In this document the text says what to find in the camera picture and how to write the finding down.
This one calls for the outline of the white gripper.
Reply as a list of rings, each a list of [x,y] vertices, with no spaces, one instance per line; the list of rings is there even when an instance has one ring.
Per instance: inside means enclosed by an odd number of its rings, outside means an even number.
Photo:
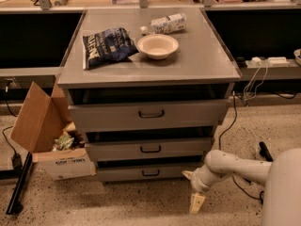
[[[205,196],[201,193],[209,191],[210,187],[215,183],[216,175],[210,171],[206,165],[195,169],[193,172],[183,170],[182,175],[188,180],[191,180],[191,186],[196,192],[200,192],[192,193],[190,199],[189,212],[191,214],[197,214],[205,202]]]

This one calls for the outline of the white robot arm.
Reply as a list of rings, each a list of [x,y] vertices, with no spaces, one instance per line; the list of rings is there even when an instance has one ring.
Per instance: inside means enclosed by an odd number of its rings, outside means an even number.
[[[261,226],[301,226],[301,149],[281,153],[273,162],[242,159],[212,150],[204,164],[182,174],[191,182],[190,212],[196,214],[210,187],[237,174],[264,186]]]

